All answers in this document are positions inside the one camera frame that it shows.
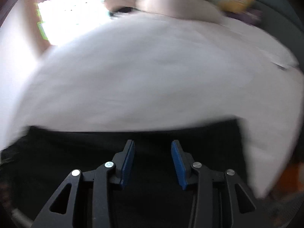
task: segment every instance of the yellow cloth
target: yellow cloth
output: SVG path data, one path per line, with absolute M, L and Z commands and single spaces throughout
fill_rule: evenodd
M 244 12 L 254 0 L 220 0 L 218 6 L 228 12 L 241 13 Z

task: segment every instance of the blue gripper pad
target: blue gripper pad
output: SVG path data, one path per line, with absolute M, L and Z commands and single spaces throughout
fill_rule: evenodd
M 132 168 L 132 163 L 134 159 L 134 154 L 135 154 L 135 144 L 134 141 L 131 141 L 131 144 L 128 148 L 127 155 L 125 157 L 124 164 L 121 169 L 121 180 L 120 180 L 120 186 L 122 189 L 127 185 L 128 179 L 130 176 L 131 168 Z
M 187 162 L 184 151 L 181 148 L 178 140 L 174 140 L 171 144 L 171 155 L 172 155 L 178 183 L 182 187 L 182 189 L 185 190 L 188 185 Z

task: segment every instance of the white object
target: white object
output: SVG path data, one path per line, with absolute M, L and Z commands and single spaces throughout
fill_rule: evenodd
M 227 26 L 157 14 L 117 19 L 45 57 L 9 142 L 26 125 L 143 131 L 238 116 L 250 186 L 263 196 L 294 146 L 303 75 L 279 69 L 242 37 Z

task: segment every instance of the purple object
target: purple object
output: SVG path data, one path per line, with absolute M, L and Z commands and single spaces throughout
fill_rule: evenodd
M 261 22 L 262 13 L 260 10 L 248 8 L 245 12 L 241 13 L 226 12 L 226 16 L 256 26 Z

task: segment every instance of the black cloth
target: black cloth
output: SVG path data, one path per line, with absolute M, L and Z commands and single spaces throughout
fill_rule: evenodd
M 94 170 L 128 139 L 135 157 L 123 191 L 114 193 L 119 227 L 187 227 L 192 193 L 178 185 L 171 142 L 212 170 L 234 169 L 247 182 L 238 121 L 230 119 L 197 128 L 149 132 L 58 132 L 30 127 L 2 152 L 1 181 L 12 188 L 13 206 L 31 219 L 73 170 Z

